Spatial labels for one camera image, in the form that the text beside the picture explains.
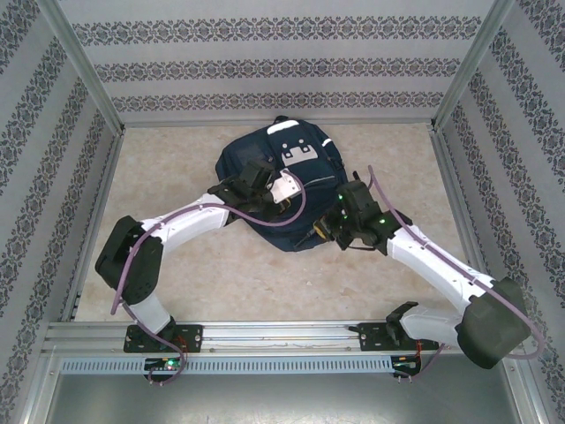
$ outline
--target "backpack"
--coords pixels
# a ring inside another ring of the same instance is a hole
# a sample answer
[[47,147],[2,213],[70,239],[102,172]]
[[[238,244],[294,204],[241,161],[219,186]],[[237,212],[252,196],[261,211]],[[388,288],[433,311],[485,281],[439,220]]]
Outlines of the backpack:
[[[222,181],[239,174],[251,159],[271,163],[276,171],[288,168],[305,186],[306,206],[296,221],[283,227],[248,224],[284,252],[299,252],[323,243],[313,231],[313,223],[334,206],[335,189],[347,182],[342,157],[334,142],[317,125],[277,117],[273,125],[232,141],[222,151],[215,172]],[[300,195],[295,197],[277,220],[293,216],[300,201]]]

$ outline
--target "backpack zipper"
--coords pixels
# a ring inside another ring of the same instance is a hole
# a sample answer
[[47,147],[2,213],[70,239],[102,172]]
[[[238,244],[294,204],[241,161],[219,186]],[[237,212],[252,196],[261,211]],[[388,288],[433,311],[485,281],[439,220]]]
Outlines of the backpack zipper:
[[308,181],[306,184],[304,184],[304,188],[307,188],[310,184],[319,183],[320,181],[326,181],[327,179],[333,179],[333,178],[335,178],[335,175],[330,175],[329,177],[324,177],[324,178],[313,179],[312,181]]

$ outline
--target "black mounting bracket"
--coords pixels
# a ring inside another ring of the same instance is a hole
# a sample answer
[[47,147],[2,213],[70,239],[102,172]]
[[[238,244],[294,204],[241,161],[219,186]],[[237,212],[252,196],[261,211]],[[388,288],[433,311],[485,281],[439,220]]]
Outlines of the black mounting bracket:
[[[349,327],[350,331],[359,334],[359,347],[362,352],[383,351],[416,351],[418,342],[404,337],[395,341],[387,332],[385,322],[361,322],[357,326]],[[422,351],[436,351],[440,346],[432,340],[420,340]]]
[[[186,353],[199,353],[202,346],[203,329],[201,325],[177,324],[170,342]],[[137,325],[127,328],[124,341],[125,353],[175,353],[170,347],[148,336]]]

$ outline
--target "marble floor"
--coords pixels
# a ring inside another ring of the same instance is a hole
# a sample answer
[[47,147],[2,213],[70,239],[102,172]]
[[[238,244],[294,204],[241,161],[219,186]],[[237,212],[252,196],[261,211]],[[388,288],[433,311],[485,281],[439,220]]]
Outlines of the marble floor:
[[[80,299],[77,321],[110,316],[114,292],[94,262],[122,216],[145,219],[200,197],[217,183],[222,148],[255,127],[128,129]],[[464,259],[432,144],[424,124],[323,125],[351,174],[372,164],[396,208],[429,237]],[[157,294],[178,321],[382,319],[407,300],[449,303],[404,265],[336,244],[278,251],[239,220],[179,247],[163,263]]]

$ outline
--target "patterned wallpaper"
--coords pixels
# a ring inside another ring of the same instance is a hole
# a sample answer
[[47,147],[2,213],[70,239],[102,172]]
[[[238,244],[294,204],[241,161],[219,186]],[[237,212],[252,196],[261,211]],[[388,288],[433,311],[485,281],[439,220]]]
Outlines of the patterned wallpaper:
[[550,422],[565,422],[564,17],[516,2],[443,128],[487,267],[522,285],[548,342],[532,367]]
[[133,123],[431,118],[492,2],[60,4]]
[[0,423],[57,321],[115,138],[33,0],[2,0]]

